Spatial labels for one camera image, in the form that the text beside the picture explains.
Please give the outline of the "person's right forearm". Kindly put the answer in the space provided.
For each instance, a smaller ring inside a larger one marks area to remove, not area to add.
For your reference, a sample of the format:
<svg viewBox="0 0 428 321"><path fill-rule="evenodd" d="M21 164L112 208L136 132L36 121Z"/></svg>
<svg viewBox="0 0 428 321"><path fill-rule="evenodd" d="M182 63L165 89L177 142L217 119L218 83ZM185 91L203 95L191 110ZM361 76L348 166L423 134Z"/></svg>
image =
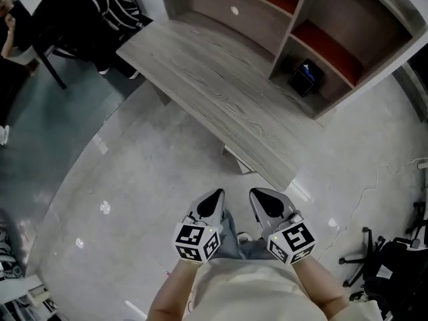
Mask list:
<svg viewBox="0 0 428 321"><path fill-rule="evenodd" d="M307 295L327 320L350 305L348 294L340 282L311 255L292 265Z"/></svg>

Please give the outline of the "black office chair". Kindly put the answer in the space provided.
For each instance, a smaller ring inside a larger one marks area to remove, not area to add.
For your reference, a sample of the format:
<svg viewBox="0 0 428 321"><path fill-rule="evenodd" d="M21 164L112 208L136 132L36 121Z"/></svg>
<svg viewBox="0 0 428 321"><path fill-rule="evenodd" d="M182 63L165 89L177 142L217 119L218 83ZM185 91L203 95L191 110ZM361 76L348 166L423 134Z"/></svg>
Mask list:
<svg viewBox="0 0 428 321"><path fill-rule="evenodd" d="M420 230L428 224L428 219L425 219L426 202L417 201L413 203L413 208L416 212L411 225L406 229L406 234L412 234L416 231L415 237L418 236Z"/></svg>
<svg viewBox="0 0 428 321"><path fill-rule="evenodd" d="M399 237L386 241L380 236L374 242L370 228L363 227L362 232L368 235L366 256L338 260L340 265L362 266L343 283L349 288L363 279L360 291L349 300L376 301L385 320L428 321L428 248L412 248L411 240Z"/></svg>

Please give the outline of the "grey wooden desk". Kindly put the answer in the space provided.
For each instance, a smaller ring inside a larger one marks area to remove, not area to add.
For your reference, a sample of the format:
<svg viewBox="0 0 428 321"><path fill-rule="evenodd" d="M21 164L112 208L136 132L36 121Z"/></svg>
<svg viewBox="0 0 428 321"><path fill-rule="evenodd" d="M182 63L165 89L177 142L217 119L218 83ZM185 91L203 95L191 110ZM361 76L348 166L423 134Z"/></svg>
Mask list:
<svg viewBox="0 0 428 321"><path fill-rule="evenodd" d="M220 138L268 183L284 191L304 146L300 110L264 76L266 59L198 13L160 18L118 55Z"/></svg>

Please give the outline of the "black box with blue print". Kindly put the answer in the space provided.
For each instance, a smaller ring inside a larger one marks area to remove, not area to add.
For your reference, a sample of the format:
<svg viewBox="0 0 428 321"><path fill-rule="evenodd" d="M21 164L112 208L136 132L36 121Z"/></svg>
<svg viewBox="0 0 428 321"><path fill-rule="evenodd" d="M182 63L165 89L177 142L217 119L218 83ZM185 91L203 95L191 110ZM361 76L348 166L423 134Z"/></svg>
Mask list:
<svg viewBox="0 0 428 321"><path fill-rule="evenodd" d="M324 78L321 70L312 60L306 59L300 64L288 80L288 85L293 88L300 97L319 87Z"/></svg>

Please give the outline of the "person's left forearm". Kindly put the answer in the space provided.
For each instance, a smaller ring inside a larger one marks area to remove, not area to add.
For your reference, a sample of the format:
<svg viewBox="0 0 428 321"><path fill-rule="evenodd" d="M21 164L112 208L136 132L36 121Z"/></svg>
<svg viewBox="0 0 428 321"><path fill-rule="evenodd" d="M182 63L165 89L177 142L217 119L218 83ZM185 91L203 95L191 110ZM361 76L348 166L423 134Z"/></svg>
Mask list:
<svg viewBox="0 0 428 321"><path fill-rule="evenodd" d="M180 259L152 301L146 321L181 321L200 267Z"/></svg>

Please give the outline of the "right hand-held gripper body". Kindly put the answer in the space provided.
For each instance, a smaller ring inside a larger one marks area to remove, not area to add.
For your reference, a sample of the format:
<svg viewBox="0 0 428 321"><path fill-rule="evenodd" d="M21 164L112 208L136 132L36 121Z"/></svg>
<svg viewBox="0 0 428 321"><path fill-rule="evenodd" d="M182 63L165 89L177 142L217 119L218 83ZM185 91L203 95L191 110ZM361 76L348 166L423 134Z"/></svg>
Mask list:
<svg viewBox="0 0 428 321"><path fill-rule="evenodd" d="M285 265L293 265L311 254L316 238L299 211L274 223L261 233L267 250Z"/></svg>

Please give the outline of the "wooden hutch shelf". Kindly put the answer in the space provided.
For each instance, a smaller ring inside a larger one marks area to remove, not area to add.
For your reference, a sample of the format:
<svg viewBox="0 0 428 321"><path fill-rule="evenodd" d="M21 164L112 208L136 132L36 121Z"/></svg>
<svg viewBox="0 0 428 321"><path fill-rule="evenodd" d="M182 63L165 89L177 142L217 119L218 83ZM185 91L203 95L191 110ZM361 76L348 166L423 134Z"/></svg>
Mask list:
<svg viewBox="0 0 428 321"><path fill-rule="evenodd" d="M428 43L428 0L163 0L167 15L208 17L260 47L265 75L319 118L391 74ZM304 97L288 80L304 60L324 71Z"/></svg>

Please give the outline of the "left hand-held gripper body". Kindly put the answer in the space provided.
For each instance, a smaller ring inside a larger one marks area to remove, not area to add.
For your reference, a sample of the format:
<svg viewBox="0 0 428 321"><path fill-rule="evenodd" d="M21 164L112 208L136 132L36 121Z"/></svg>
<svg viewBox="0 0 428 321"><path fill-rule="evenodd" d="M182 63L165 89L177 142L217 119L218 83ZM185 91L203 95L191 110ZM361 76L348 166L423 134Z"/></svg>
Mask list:
<svg viewBox="0 0 428 321"><path fill-rule="evenodd" d="M173 248L182 260L206 263L221 245L222 230L221 225L210 225L192 214L187 215L175 227Z"/></svg>

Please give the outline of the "black legged chair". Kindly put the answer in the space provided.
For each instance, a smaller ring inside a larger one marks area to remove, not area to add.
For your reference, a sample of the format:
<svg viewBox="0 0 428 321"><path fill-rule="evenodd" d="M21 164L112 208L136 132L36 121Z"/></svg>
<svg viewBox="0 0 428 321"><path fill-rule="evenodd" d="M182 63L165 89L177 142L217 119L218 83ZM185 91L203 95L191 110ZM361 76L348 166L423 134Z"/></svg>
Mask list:
<svg viewBox="0 0 428 321"><path fill-rule="evenodd" d="M51 62L48 60L49 55L55 55L61 58L68 58L76 60L78 58L77 54L70 50L65 50L60 48L58 45L50 45L46 50L42 51L37 47L30 46L25 51L19 50L17 47L13 48L10 56L7 57L7 60L10 62L22 65L29 66L30 63L34 60L40 60L44 66L47 68L49 73L61 87L61 89L65 90L67 86L60 78L55 68L52 66Z"/></svg>

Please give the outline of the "person's blue jeans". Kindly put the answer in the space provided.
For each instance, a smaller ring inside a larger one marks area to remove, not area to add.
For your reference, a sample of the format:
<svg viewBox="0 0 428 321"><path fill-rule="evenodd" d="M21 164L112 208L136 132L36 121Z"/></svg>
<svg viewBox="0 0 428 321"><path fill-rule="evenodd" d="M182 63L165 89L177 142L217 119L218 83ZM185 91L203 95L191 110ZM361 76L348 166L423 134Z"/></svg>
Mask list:
<svg viewBox="0 0 428 321"><path fill-rule="evenodd" d="M224 210L221 225L223 227L220 234L221 245L210 260L219 258L246 260L275 259L268 251L267 242L264 239L238 241L233 217L227 209Z"/></svg>

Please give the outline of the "person's cream shirt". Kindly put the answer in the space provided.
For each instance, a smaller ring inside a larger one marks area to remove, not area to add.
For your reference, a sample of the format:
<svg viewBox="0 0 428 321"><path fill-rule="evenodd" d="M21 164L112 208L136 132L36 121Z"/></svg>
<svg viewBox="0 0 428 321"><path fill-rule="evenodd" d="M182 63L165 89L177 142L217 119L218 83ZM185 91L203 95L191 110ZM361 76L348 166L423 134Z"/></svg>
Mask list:
<svg viewBox="0 0 428 321"><path fill-rule="evenodd" d="M183 321L383 321L375 301L328 319L278 260L213 259L197 272L192 303Z"/></svg>

